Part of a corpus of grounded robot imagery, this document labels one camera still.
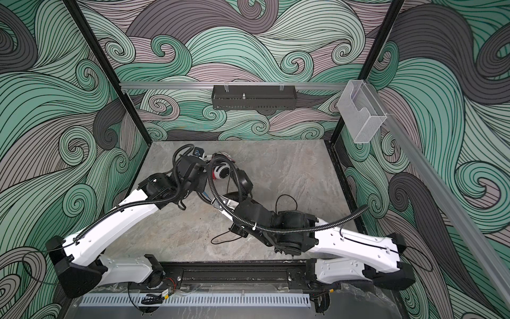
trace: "aluminum rail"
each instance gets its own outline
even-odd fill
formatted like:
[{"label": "aluminum rail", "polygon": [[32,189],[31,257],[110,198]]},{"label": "aluminum rail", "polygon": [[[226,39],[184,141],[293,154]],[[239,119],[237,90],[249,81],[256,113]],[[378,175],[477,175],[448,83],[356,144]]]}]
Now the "aluminum rail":
[{"label": "aluminum rail", "polygon": [[296,90],[340,91],[347,83],[325,82],[177,82],[177,81],[132,81],[120,82],[122,90],[212,90],[215,85],[273,85],[294,86]]}]

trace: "wave pattern wallpaper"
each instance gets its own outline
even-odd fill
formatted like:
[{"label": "wave pattern wallpaper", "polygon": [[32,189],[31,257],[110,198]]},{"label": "wave pattern wallpaper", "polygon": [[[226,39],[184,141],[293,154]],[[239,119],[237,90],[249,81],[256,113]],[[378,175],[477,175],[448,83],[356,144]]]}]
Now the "wave pattern wallpaper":
[{"label": "wave pattern wallpaper", "polygon": [[[22,257],[120,202],[147,149],[94,60],[61,0],[0,1],[2,319],[63,316],[70,300]],[[24,260],[57,282],[49,257]]]},{"label": "wave pattern wallpaper", "polygon": [[[510,2],[434,0],[399,14],[369,81],[510,266]],[[510,318],[510,311],[383,126],[346,129],[339,157],[370,234],[399,232],[418,281],[411,318]]]},{"label": "wave pattern wallpaper", "polygon": [[[389,8],[380,0],[78,0],[121,82],[347,82]],[[427,2],[413,0],[408,7]],[[132,90],[153,140],[329,138],[340,92],[298,109],[213,110],[211,91]]]}]

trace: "clear plastic box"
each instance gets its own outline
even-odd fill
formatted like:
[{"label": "clear plastic box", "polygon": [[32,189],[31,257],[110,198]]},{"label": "clear plastic box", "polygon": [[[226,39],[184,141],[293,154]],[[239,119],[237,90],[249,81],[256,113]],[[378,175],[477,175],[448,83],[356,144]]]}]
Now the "clear plastic box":
[{"label": "clear plastic box", "polygon": [[354,143],[369,143],[386,119],[383,102],[373,85],[349,80],[337,106]]}]

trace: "red wire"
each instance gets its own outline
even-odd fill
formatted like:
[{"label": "red wire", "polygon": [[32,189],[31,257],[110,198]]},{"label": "red wire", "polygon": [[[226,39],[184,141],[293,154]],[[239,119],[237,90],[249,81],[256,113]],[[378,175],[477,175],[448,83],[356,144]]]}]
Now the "red wire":
[{"label": "red wire", "polygon": [[168,277],[167,279],[170,279],[172,281],[173,290],[175,291],[175,289],[177,289],[177,285],[175,284],[175,281],[172,278],[170,278],[170,277]]}]

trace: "gray marble floor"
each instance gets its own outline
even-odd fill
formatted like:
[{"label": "gray marble floor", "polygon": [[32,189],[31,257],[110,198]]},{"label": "gray marble floor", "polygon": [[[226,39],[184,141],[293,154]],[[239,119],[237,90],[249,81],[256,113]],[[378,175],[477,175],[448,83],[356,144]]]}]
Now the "gray marble floor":
[{"label": "gray marble floor", "polygon": [[[137,185],[150,174],[172,167],[172,154],[186,142],[155,142],[136,178]],[[246,171],[253,182],[253,198],[274,210],[277,197],[289,194],[296,198],[298,210],[328,222],[350,212],[335,170],[322,140],[300,141],[200,141],[192,142],[206,154],[224,151]],[[226,180],[216,184],[226,191]],[[230,183],[229,191],[235,190]],[[169,204],[142,220],[108,246],[106,253],[116,257],[154,254],[160,261],[289,259],[276,254],[252,236],[220,245],[210,240],[228,230],[232,222],[193,193],[184,200],[185,211]],[[294,202],[282,197],[278,210],[294,209]],[[345,229],[356,230],[353,222]],[[234,239],[228,233],[218,240]],[[303,254],[296,258],[321,257]]]}]

